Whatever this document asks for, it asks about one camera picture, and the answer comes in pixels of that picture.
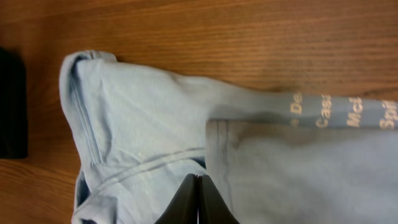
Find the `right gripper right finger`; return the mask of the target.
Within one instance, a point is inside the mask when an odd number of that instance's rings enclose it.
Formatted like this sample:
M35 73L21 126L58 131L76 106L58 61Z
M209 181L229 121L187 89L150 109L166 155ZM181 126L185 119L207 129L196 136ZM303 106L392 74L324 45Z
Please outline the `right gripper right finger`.
M198 177L198 223L239 224L208 175Z

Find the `light blue printed t-shirt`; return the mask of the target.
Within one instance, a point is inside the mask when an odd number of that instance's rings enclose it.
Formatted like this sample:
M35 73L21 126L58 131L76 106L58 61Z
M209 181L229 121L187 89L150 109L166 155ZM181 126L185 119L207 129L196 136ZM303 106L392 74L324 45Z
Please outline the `light blue printed t-shirt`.
M154 223L188 174L240 223L396 223L397 103L273 94L65 57L60 101L81 161L73 223Z

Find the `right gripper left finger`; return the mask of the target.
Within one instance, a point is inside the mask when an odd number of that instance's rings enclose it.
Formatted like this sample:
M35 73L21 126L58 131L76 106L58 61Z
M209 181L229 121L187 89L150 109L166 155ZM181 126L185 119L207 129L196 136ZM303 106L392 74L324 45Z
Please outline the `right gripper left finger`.
M155 224L197 224L198 177L188 174Z

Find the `folded black garment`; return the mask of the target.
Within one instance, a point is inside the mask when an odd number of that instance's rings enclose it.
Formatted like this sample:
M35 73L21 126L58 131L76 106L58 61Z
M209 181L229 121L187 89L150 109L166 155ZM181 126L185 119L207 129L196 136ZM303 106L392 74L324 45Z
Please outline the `folded black garment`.
M1 49L1 158L28 153L26 70L16 55Z

